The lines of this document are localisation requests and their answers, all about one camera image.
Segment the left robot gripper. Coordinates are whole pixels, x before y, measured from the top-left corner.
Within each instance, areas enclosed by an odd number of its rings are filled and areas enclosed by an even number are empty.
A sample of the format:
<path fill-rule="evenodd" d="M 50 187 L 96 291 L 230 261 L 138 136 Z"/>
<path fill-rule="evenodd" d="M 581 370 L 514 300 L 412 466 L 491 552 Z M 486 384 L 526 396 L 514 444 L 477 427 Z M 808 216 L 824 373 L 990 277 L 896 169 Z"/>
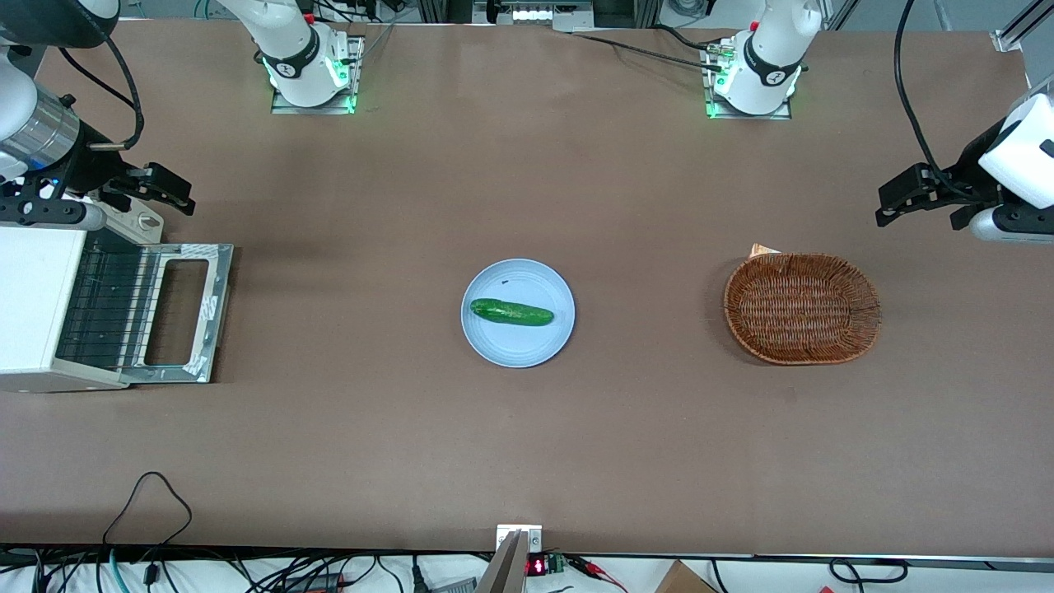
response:
<path fill-rule="evenodd" d="M 980 158 L 994 145 L 1004 120 L 985 129 L 961 151 L 955 164 L 942 170 L 946 181 L 938 190 L 939 198 L 957 209 L 949 215 L 955 231 L 972 228 L 974 232 L 1006 232 L 1006 214 L 996 211 L 1006 202 L 1004 184 L 980 166 Z M 939 207 L 935 199 L 936 177 L 928 164 L 914 164 L 879 187 L 879 207 L 874 211 L 877 226 L 884 228 L 913 212 Z"/>

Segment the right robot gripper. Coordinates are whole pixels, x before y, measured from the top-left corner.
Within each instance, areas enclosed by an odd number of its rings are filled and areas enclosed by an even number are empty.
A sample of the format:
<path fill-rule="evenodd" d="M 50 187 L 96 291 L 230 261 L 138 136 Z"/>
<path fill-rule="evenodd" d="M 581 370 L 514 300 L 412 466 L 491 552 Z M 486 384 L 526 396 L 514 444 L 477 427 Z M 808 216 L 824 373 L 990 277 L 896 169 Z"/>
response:
<path fill-rule="evenodd" d="M 53 198 L 93 193 L 102 203 L 131 203 L 133 198 L 154 200 L 192 217 L 196 203 L 189 196 L 193 186 L 184 177 L 157 162 L 148 162 L 140 179 L 134 175 L 135 166 L 129 165 L 119 152 L 91 149 L 95 143 L 109 141 L 89 124 L 79 125 L 67 157 L 48 173 L 53 179 Z"/>

